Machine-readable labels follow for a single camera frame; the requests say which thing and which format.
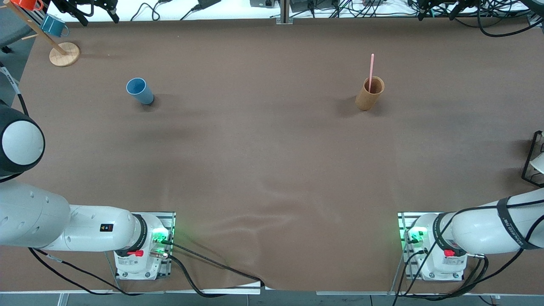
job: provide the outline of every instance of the red mug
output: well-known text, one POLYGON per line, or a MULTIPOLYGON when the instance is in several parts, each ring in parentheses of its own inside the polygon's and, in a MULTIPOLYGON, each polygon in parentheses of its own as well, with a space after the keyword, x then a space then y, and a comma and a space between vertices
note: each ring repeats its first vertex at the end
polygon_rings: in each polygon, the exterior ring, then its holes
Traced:
POLYGON ((29 11, 39 11, 44 8, 44 2, 42 0, 11 0, 11 2, 29 11), (36 3, 38 2, 40 3, 40 7, 37 8, 36 3))

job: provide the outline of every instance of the blue cup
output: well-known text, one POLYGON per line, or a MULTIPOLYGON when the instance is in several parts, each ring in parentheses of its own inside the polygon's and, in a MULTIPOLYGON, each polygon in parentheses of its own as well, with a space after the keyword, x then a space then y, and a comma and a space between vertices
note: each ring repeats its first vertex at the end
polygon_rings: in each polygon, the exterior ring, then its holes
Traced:
POLYGON ((127 92, 145 105, 151 104, 154 100, 151 89, 149 89, 149 86, 147 86, 147 83, 141 77, 135 77, 128 81, 127 92))
POLYGON ((41 30, 56 37, 68 36, 70 34, 70 29, 68 29, 66 22, 49 14, 45 16, 41 24, 41 30), (66 35, 63 35, 64 28, 66 28, 66 35))

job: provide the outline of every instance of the brown table surface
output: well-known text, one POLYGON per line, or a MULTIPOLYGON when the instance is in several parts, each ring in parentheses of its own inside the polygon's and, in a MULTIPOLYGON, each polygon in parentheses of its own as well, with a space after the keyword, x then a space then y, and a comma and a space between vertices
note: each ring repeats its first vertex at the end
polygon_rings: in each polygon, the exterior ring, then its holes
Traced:
MULTIPOLYGON (((40 39, 28 59, 21 90, 47 140, 20 181, 72 204, 176 211, 178 243, 275 289, 388 291, 398 211, 534 189, 520 173, 542 128, 540 30, 494 39, 445 19, 141 22, 75 28, 68 41, 83 52, 73 66, 51 65, 40 39), (371 53, 386 88, 360 112, 371 53), (126 93, 133 77, 147 80, 152 107, 126 93)), ((54 254, 113 280, 103 253, 54 254)), ((544 293, 542 254, 524 253, 475 292, 544 293)), ((2 291, 77 290, 25 249, 0 256, 2 291)), ((200 287, 250 282, 178 256, 200 287)), ((491 255, 489 271, 511 256, 491 255)), ((189 288, 177 267, 166 280, 121 284, 189 288)))

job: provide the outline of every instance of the tan cup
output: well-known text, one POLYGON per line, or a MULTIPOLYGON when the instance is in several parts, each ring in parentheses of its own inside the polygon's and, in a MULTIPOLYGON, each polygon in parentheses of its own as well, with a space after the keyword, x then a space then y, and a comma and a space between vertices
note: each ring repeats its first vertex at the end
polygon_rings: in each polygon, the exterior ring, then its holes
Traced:
POLYGON ((367 111, 371 109, 374 104, 376 103, 376 100, 380 97, 381 93, 384 92, 385 84, 382 79, 379 77, 372 77, 372 88, 370 89, 370 92, 368 92, 368 78, 363 83, 363 88, 361 88, 361 91, 357 95, 357 98, 355 99, 355 104, 357 107, 362 111, 367 111))

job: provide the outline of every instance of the white round joint cover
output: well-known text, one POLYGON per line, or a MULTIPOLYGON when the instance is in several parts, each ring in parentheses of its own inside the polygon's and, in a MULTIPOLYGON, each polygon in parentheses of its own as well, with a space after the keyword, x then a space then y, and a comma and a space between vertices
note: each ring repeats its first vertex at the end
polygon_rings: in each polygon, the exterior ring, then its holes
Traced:
POLYGON ((45 139, 33 123, 15 121, 6 127, 2 134, 4 154, 12 162, 22 166, 32 164, 44 151, 45 139))

